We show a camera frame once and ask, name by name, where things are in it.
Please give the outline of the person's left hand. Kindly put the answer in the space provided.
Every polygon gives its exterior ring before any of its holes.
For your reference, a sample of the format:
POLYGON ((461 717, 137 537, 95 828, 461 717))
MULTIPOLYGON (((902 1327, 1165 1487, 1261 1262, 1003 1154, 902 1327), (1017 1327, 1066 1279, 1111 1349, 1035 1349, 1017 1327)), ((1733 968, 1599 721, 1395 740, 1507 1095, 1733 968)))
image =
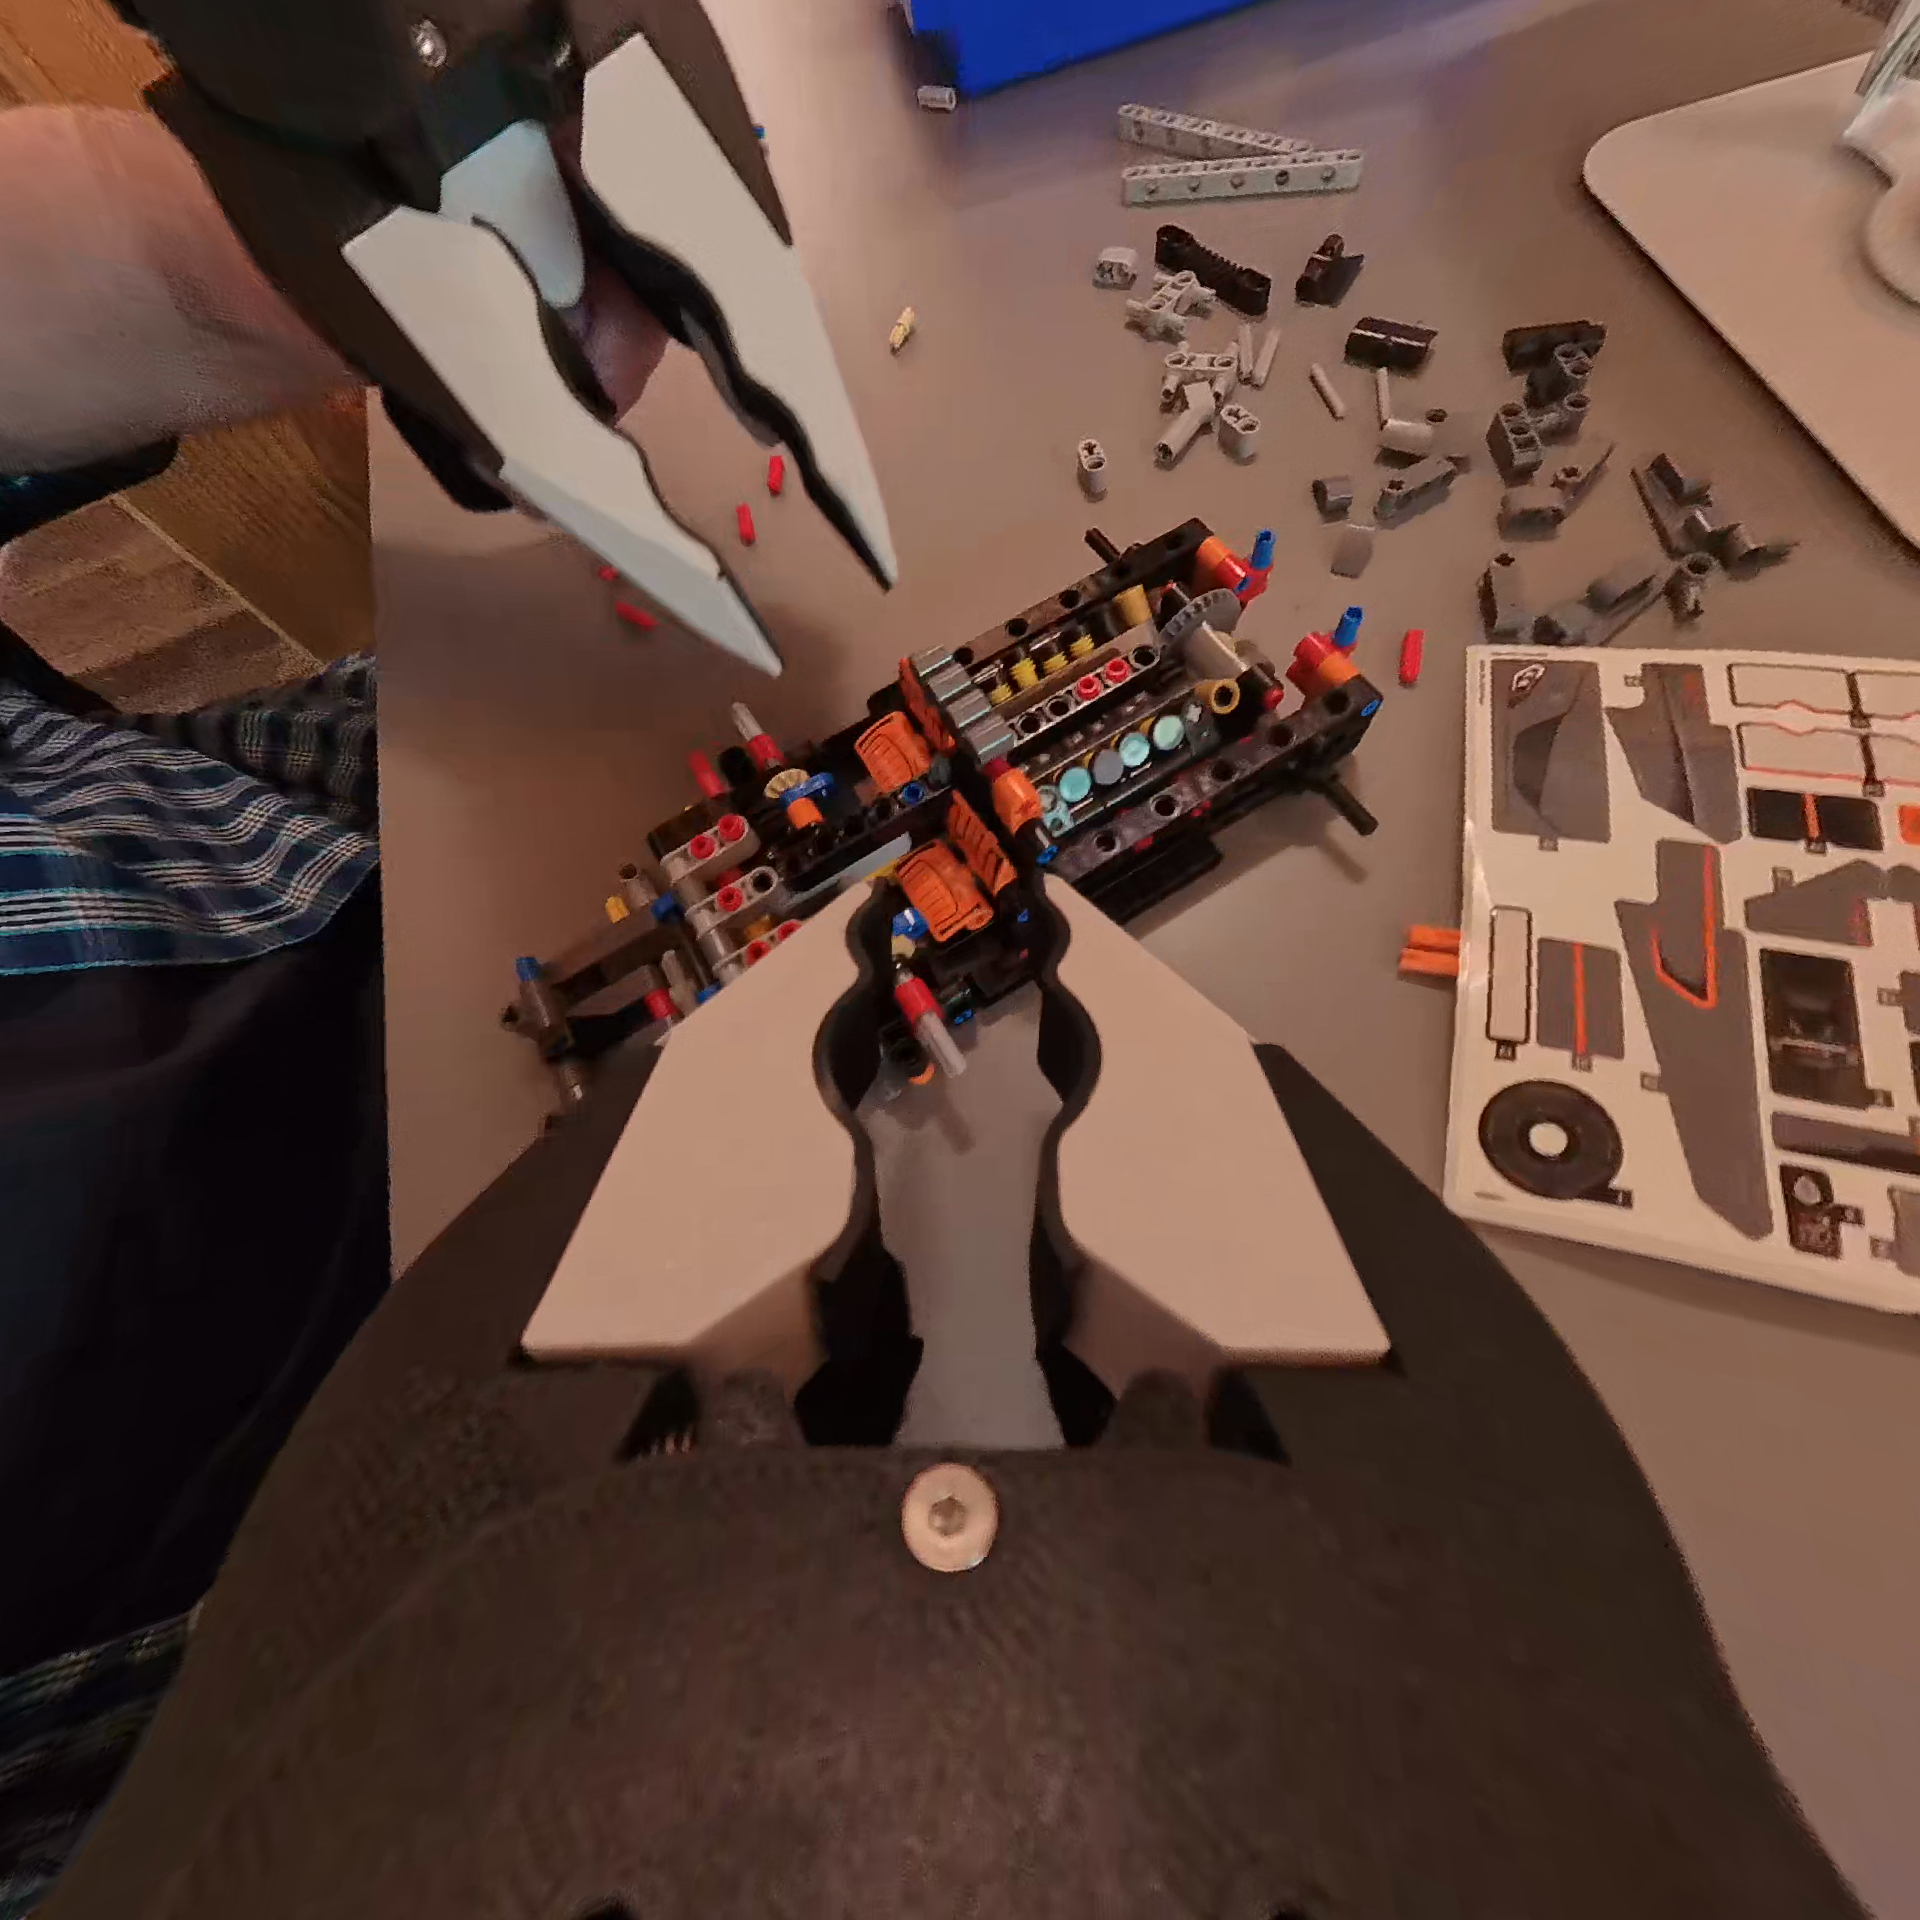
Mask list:
POLYGON ((677 335, 660 319, 609 271, 588 271, 568 326, 588 354, 594 377, 609 397, 609 420, 623 420, 646 393, 677 335))

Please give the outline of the person in plaid shirt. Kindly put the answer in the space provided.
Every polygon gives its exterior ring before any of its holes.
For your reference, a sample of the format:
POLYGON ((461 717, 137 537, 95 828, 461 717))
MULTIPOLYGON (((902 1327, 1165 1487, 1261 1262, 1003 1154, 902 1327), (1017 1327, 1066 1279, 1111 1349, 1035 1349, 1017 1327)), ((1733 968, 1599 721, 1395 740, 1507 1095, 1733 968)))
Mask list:
MULTIPOLYGON (((370 658, 129 717, 6 635, 0 721, 0 974, 263 957, 379 880, 370 658)), ((198 1600, 6 1673, 6 1914, 28 1914, 84 1841, 198 1600)))

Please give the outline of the pile of grey lego pieces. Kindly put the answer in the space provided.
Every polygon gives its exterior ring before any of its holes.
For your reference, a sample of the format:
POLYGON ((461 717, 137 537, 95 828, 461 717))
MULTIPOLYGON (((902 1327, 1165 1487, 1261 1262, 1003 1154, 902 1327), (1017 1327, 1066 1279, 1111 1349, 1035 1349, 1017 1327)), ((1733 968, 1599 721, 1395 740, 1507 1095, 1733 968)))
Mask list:
MULTIPOLYGON (((1129 326, 1151 342, 1168 342, 1160 375, 1160 438, 1151 460, 1175 467, 1195 438, 1211 434, 1233 460, 1258 457, 1261 420, 1243 405, 1243 393, 1261 387, 1275 354, 1275 326, 1258 332, 1258 319, 1211 301, 1199 280, 1151 271, 1144 297, 1123 304, 1129 326)), ((1503 369, 1521 377, 1517 397, 1491 411, 1487 434, 1472 434, 1472 416, 1454 405, 1424 405, 1409 416, 1391 411, 1391 385, 1409 375, 1370 369, 1378 405, 1378 444, 1370 473, 1317 473, 1308 501, 1325 526, 1337 530, 1328 549, 1333 578, 1362 578, 1384 530, 1416 524, 1419 515, 1454 501, 1456 480, 1477 467, 1477 446, 1496 460, 1499 537, 1532 539, 1552 537, 1569 515, 1589 496, 1613 457, 1613 444, 1584 444, 1589 416, 1589 363, 1599 354, 1606 325, 1521 325, 1499 342, 1503 369)), ((1625 571, 1613 590, 1606 578, 1573 601, 1569 617, 1528 617, 1517 590, 1517 556, 1499 549, 1487 570, 1482 601, 1496 640, 1543 642, 1606 642, 1631 621, 1631 605, 1650 586, 1667 590, 1676 621, 1695 621, 1702 605, 1702 578, 1720 564, 1747 578, 1762 564, 1790 556, 1790 539, 1747 539, 1740 524, 1716 517, 1710 483, 1685 474, 1667 455, 1631 467, 1645 515, 1660 530, 1660 564, 1650 571, 1625 571)), ((1274 530, 1258 530, 1251 556, 1199 524, 1137 544, 1111 544, 1086 530, 1101 570, 1057 590, 1066 642, 1030 640, 1030 654, 1086 658, 1096 642, 1148 625, 1160 597, 1222 597, 1233 617, 1274 578, 1274 530)))

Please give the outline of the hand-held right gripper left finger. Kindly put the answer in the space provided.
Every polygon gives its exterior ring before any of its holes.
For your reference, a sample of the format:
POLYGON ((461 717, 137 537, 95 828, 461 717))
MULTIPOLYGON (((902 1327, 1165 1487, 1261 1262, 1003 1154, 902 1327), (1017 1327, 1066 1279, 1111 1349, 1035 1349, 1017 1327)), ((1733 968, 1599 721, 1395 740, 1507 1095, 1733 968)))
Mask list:
POLYGON ((862 1102, 892 915, 854 883, 657 1049, 524 1321, 538 1366, 773 1374, 812 1443, 892 1443, 922 1369, 862 1102))

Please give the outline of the lego sticker sheet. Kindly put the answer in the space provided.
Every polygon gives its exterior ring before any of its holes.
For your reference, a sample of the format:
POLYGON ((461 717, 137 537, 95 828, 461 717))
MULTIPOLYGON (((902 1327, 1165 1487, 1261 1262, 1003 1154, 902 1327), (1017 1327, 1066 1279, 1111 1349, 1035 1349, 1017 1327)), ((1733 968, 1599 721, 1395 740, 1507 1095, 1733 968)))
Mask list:
POLYGON ((1920 1309, 1920 669, 1482 642, 1443 1199, 1920 1309))

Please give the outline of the blue plastic box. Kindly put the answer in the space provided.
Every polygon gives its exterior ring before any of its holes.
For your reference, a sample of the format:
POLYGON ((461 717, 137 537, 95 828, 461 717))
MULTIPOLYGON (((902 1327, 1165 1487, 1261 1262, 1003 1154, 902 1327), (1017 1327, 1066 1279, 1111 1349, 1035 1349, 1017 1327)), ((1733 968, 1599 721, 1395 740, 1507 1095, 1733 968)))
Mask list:
POLYGON ((897 0, 917 56, 964 99, 1243 9, 1243 0, 897 0))

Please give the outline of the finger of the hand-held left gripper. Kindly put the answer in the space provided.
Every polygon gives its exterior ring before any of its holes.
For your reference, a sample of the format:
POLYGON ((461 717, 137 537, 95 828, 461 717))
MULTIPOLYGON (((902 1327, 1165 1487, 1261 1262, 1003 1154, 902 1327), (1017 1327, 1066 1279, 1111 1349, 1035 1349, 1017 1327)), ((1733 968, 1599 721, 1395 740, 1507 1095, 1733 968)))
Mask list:
POLYGON ((566 377, 546 301, 492 228, 397 208, 347 242, 347 268, 496 455, 499 483, 613 564, 670 621, 778 675, 780 654, 719 556, 657 501, 633 438, 566 377))
POLYGON ((719 31, 568 31, 588 251, 780 444, 878 586, 892 526, 773 164, 719 31))

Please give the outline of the person's left forearm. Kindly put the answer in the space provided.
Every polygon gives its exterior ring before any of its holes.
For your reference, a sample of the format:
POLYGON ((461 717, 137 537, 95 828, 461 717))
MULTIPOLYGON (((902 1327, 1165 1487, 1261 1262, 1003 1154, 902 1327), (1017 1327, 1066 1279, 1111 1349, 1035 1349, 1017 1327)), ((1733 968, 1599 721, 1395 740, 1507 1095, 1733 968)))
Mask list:
POLYGON ((0 467, 66 473, 359 397, 147 111, 0 115, 0 467))

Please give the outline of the black lego gear rack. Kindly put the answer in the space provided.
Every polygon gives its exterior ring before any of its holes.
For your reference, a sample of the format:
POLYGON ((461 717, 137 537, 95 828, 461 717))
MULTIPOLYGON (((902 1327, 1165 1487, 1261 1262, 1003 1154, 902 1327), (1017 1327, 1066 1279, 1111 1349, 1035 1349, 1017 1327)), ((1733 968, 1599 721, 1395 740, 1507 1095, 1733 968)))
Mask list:
POLYGON ((1274 276, 1261 268, 1251 268, 1211 244, 1203 244, 1188 228, 1156 228, 1156 271, 1165 276, 1188 276, 1203 290, 1211 290, 1211 301, 1229 304, 1243 319, 1261 319, 1274 304, 1274 276))

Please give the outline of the dark cloth garment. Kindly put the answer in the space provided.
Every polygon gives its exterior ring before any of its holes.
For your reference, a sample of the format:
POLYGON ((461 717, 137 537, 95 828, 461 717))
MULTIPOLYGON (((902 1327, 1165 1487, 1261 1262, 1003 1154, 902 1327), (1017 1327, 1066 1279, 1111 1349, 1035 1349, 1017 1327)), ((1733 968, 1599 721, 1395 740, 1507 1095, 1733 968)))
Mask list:
POLYGON ((6 974, 6 1673, 213 1586, 389 1276, 379 880, 248 963, 6 974))

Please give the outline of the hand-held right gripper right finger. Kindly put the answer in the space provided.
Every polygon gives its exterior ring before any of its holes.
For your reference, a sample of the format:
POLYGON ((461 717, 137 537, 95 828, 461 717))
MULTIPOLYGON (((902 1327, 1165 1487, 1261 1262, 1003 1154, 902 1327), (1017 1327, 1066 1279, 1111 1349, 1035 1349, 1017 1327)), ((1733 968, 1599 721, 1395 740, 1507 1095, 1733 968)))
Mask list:
POLYGON ((1168 1378, 1233 1427, 1261 1369, 1378 1369, 1389 1327, 1258 1039, 1074 883, 1044 880, 1025 1293, 1066 1443, 1168 1378))

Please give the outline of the long light grey lego beam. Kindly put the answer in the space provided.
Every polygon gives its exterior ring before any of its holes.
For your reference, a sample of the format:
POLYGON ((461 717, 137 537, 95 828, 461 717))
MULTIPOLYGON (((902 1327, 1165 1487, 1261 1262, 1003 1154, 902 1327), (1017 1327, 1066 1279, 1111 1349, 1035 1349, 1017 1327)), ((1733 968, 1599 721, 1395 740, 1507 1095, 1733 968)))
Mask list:
POLYGON ((1233 201, 1233 200, 1325 200, 1350 192, 1366 175, 1366 148, 1299 148, 1258 158, 1156 158, 1120 169, 1120 201, 1233 201))
POLYGON ((1165 111, 1148 99, 1114 108, 1114 140, 1168 161, 1227 161, 1227 158, 1299 158, 1314 152, 1308 140, 1229 125, 1218 115, 1165 111))

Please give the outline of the lego technic car chassis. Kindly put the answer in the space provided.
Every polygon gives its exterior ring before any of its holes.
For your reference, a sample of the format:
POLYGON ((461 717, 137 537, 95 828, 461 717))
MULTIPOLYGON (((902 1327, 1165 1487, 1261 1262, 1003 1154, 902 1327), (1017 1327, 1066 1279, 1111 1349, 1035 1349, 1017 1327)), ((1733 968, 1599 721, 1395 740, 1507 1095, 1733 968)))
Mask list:
POLYGON ((687 755, 695 804, 620 864, 603 920, 512 963, 499 1027, 583 1102, 623 1039, 660 1039, 853 888, 878 888, 878 1053, 897 1080, 964 1073, 959 1036, 1041 963, 1041 883, 1114 923, 1218 867, 1218 828, 1345 788, 1384 692, 1350 660, 1362 617, 1274 664, 1240 617, 1274 537, 1233 556, 1203 517, 1114 544, 1044 601, 897 660, 854 721, 780 744, 756 709, 687 755))

